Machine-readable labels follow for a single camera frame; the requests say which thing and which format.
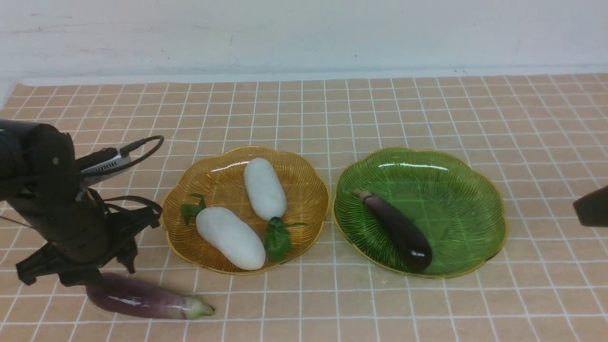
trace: glass plate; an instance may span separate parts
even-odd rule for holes
[[[431,265],[408,269],[370,211],[352,191],[369,190],[397,207],[427,237]],[[441,151],[385,148],[340,175],[333,203],[338,230],[370,261],[421,277],[470,273],[494,257],[508,235],[496,187],[458,158]]]

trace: tiled surface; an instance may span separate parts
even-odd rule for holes
[[[181,173],[242,145],[301,153],[334,187],[381,147],[437,148],[505,197],[511,235],[475,273],[404,278],[370,265],[331,219],[301,259],[247,277],[192,268],[161,230],[140,238],[137,277],[218,308],[200,321],[107,315],[54,277],[31,287],[15,263],[40,246],[0,228],[0,341],[549,341],[608,336],[608,230],[582,228],[572,201],[608,184],[608,75],[326,82],[18,86],[0,112],[73,134],[77,154],[151,134],[156,156],[102,184],[102,195],[162,201]],[[5,215],[14,216],[9,209]]]

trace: dark purple eggplant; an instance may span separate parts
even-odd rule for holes
[[[87,286],[89,300],[102,310],[139,318],[197,319],[215,309],[198,298],[179,295],[147,282],[102,273],[103,285]]]
[[[353,191],[376,217],[403,262],[414,272],[424,271],[433,261],[426,236],[399,209],[370,191]]]

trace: fake eggplant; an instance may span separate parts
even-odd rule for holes
[[[115,273],[102,273],[102,277],[104,284],[87,286],[86,295],[107,312],[160,319],[197,319],[215,314],[213,307],[192,296]]]
[[[399,209],[370,191],[353,191],[376,217],[382,230],[403,260],[414,272],[424,271],[433,260],[429,241]]]

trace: white radish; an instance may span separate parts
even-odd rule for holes
[[[259,270],[266,261],[260,237],[249,225],[224,207],[207,207],[196,215],[196,229],[236,267]]]
[[[264,158],[254,158],[245,167],[245,189],[254,212],[263,220],[281,218],[287,210],[285,192],[272,164]]]

